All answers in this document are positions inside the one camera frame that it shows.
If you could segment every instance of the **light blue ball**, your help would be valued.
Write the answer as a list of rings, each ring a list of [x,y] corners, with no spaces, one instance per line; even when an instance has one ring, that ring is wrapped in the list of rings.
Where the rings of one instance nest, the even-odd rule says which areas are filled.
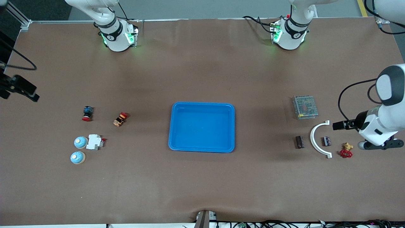
[[[84,159],[86,159],[86,155],[81,151],[76,151],[70,156],[70,161],[73,164],[80,164],[84,162]]]
[[[82,149],[87,145],[88,139],[86,137],[83,136],[79,136],[75,139],[75,147],[78,149]]]

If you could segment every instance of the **blue tray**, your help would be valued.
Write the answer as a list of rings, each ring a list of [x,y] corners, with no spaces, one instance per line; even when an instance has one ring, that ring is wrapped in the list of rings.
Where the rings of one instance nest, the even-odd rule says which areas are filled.
[[[174,103],[169,147],[174,151],[232,152],[235,108],[227,103]]]

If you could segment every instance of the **brown table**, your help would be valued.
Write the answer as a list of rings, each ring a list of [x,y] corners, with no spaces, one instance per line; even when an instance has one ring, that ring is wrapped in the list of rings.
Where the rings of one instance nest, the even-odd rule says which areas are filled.
[[[271,44],[244,20],[181,20],[140,25],[139,46],[114,53],[92,24],[32,24],[16,48],[38,65],[9,69],[37,87],[38,103],[12,94],[1,103],[0,224],[189,222],[200,210],[233,221],[405,220],[404,149],[337,155],[355,131],[321,127],[334,153],[310,145],[313,126],[343,120],[347,85],[402,63],[392,36],[372,18],[314,19],[294,51]],[[12,64],[26,65],[17,55]],[[349,89],[354,118],[374,106],[367,85]],[[313,95],[319,116],[296,120],[291,98]],[[230,154],[171,151],[176,101],[227,102],[236,109]],[[83,107],[94,120],[81,121]],[[128,121],[115,127],[120,112]],[[105,147],[70,162],[77,136]],[[302,135],[305,149],[295,148]],[[397,135],[405,139],[405,134]]]

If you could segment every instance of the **metal power supply unit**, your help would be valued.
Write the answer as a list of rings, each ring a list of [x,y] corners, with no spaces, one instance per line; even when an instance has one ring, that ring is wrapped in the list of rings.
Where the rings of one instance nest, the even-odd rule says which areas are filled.
[[[313,119],[318,115],[318,109],[316,108],[313,96],[293,97],[292,102],[297,119]]]

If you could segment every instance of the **white c-shaped object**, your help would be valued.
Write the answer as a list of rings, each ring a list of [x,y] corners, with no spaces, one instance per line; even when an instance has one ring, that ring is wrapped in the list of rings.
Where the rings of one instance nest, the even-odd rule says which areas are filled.
[[[315,141],[315,131],[316,131],[317,128],[319,128],[320,126],[323,126],[323,125],[329,125],[329,120],[325,121],[324,123],[321,123],[321,124],[316,125],[316,126],[312,129],[311,135],[310,135],[311,143],[312,143],[312,145],[315,147],[315,149],[316,149],[319,153],[328,156],[328,158],[332,158],[332,153],[322,150],[322,149],[318,146],[318,144],[316,144],[316,141]]]

